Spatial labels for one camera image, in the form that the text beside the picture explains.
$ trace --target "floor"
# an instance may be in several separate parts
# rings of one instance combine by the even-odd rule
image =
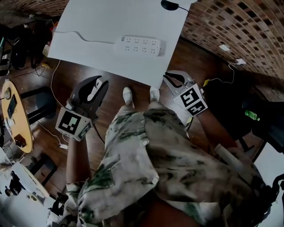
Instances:
[[[0,78],[0,85],[4,83],[6,78],[13,81],[20,91],[20,93],[30,91],[42,86],[50,86],[52,73],[58,65],[56,59],[44,59],[51,68],[45,69],[42,72],[42,67],[37,70],[37,73],[29,68],[23,71],[14,70],[10,75]],[[169,65],[169,70],[184,70],[195,79],[199,86],[203,85],[203,82],[207,78],[215,78],[217,75],[231,76],[231,71],[226,64],[224,64],[219,58],[216,58],[212,54],[200,49],[199,47],[192,45],[191,43],[179,40],[172,60]],[[135,108],[138,111],[145,110],[149,104],[149,89],[150,87],[121,76],[103,72],[94,68],[81,66],[74,63],[61,61],[53,79],[53,91],[59,102],[65,105],[66,100],[75,86],[76,83],[95,75],[109,75],[110,86],[106,94],[105,99],[97,112],[99,120],[96,122],[99,133],[104,138],[106,130],[116,115],[119,108],[124,104],[122,98],[122,91],[125,86],[130,86],[134,91],[134,103]],[[173,95],[171,94],[165,83],[160,88],[161,98],[160,101],[165,106],[173,109],[183,123],[188,120],[188,114],[181,110],[179,106],[171,102]],[[35,100],[33,98],[27,98],[24,100],[24,106],[28,112],[36,109]],[[51,195],[55,196],[57,192],[61,192],[65,188],[66,184],[66,159],[67,150],[59,148],[59,141],[61,143],[66,142],[63,140],[62,135],[55,130],[55,123],[57,117],[52,120],[41,119],[40,123],[48,129],[51,135],[46,129],[41,127],[37,122],[31,125],[32,133],[34,136],[34,151],[28,154],[30,156],[37,157],[40,153],[46,153],[57,164],[58,170],[52,176],[52,178],[46,184],[46,189]],[[188,131],[191,141],[202,148],[208,150],[208,141],[202,130],[202,127],[198,120],[194,118],[191,128]],[[255,145],[256,148],[260,145],[261,139],[249,134],[245,137],[248,146]],[[104,153],[104,144],[98,138],[98,135],[94,130],[90,130],[87,134],[87,146],[89,152],[89,160],[92,171],[98,167],[101,158]],[[36,177],[41,181],[47,174],[47,170],[43,169],[42,172],[37,173]]]

